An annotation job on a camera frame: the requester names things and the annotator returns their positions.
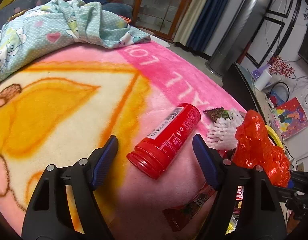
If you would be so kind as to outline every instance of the red cylindrical container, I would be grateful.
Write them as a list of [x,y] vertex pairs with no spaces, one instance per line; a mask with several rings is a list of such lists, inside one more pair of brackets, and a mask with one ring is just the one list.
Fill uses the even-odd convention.
[[179,104],[127,158],[149,177],[158,179],[200,120],[195,106]]

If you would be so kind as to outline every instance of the blue gripper pad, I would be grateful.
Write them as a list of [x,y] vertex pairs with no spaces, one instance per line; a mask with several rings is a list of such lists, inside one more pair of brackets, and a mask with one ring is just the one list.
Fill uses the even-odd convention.
[[118,139],[115,136],[112,136],[109,143],[106,144],[107,146],[93,170],[92,190],[96,190],[103,184],[118,150]]
[[214,165],[212,158],[209,155],[209,148],[204,142],[203,138],[196,134],[193,137],[193,150],[198,160],[201,170],[204,174],[206,182],[214,189],[220,186],[217,176],[217,168]]

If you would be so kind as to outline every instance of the red plastic bag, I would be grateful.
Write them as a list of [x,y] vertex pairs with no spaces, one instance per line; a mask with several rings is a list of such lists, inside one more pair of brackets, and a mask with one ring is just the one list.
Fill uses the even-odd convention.
[[237,127],[235,138],[238,145],[232,161],[236,165],[244,168],[260,165],[273,185],[287,186],[289,160],[281,147],[272,145],[259,113],[254,110],[246,113],[242,125]]

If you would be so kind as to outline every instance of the colorful painting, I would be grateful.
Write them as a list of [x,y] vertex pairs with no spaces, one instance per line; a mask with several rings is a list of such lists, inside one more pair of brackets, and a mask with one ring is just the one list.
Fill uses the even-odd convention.
[[283,140],[308,127],[308,119],[297,98],[277,106],[275,115]]

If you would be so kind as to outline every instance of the red berry branch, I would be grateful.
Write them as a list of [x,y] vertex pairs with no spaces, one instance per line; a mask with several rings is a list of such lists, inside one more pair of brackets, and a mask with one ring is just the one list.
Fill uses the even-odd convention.
[[295,70],[293,67],[291,67],[290,64],[287,64],[282,60],[280,56],[271,57],[269,60],[270,67],[270,74],[279,74],[281,76],[289,77],[292,75]]

